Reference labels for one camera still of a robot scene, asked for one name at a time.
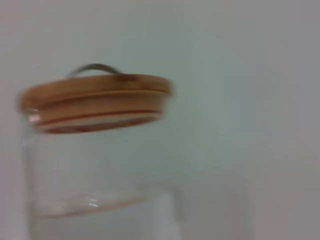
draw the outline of glass container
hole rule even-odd
[[[112,74],[77,77],[87,70]],[[32,240],[181,239],[177,188],[137,177],[119,130],[160,119],[170,93],[164,78],[89,64],[21,94]]]

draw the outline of jar lid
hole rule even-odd
[[[87,70],[112,75],[76,77]],[[82,133],[129,127],[160,118],[171,88],[167,79],[145,74],[123,74],[103,64],[88,64],[66,79],[27,89],[20,111],[46,133]]]

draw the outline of clear glass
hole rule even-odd
[[[32,240],[181,239],[175,188],[141,180],[127,164],[130,130],[25,129]]]

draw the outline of white background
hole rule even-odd
[[[17,93],[92,62],[174,81],[167,119],[126,147],[142,173],[181,185],[185,240],[319,239],[319,9],[317,0],[2,0],[0,240],[27,239]]]

